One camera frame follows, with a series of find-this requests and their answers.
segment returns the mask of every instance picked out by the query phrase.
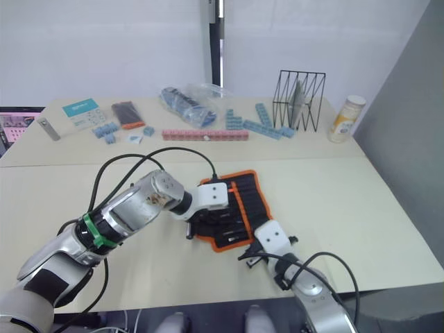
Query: teal box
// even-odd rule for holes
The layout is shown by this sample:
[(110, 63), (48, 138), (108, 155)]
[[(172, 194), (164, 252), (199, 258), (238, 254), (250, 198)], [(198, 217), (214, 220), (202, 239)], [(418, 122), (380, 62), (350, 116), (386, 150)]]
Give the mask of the teal box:
[(98, 125), (105, 121), (105, 116), (100, 111), (94, 99), (85, 99), (74, 104), (62, 107), (65, 114), (79, 129)]

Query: yellow label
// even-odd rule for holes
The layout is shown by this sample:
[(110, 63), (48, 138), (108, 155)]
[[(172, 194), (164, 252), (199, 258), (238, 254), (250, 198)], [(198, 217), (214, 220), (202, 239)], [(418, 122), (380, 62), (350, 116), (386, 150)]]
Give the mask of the yellow label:
[(334, 134), (347, 134), (350, 132), (350, 129), (354, 123), (354, 119), (350, 119), (342, 114), (339, 114), (330, 128), (330, 132)]

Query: plastic bottle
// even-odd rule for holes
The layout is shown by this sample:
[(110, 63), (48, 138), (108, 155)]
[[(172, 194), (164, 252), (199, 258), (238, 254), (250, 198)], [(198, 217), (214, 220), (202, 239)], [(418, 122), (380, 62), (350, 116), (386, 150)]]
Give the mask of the plastic bottle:
[(350, 130), (366, 104), (364, 97), (350, 95), (328, 131), (328, 139), (339, 144), (350, 136)]

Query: green band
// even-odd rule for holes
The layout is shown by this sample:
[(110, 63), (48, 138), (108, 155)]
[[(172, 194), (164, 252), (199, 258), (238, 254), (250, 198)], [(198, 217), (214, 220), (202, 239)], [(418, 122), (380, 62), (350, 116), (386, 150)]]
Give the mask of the green band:
[(83, 220), (85, 222), (86, 227), (91, 232), (93, 238), (94, 238), (94, 245), (100, 248), (102, 245), (108, 246), (110, 248), (117, 247), (117, 243), (110, 241), (108, 238), (101, 235), (101, 233), (97, 230), (94, 223), (91, 221), (91, 217), (88, 213), (83, 215)]

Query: plastic bag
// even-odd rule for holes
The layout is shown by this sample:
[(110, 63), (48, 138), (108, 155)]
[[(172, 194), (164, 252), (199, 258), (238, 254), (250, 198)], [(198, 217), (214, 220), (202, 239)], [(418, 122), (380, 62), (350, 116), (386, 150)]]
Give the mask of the plastic bag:
[(160, 98), (167, 108), (195, 128), (205, 128), (215, 123), (220, 102), (229, 96), (217, 85), (188, 85), (183, 92), (174, 87), (164, 88)]

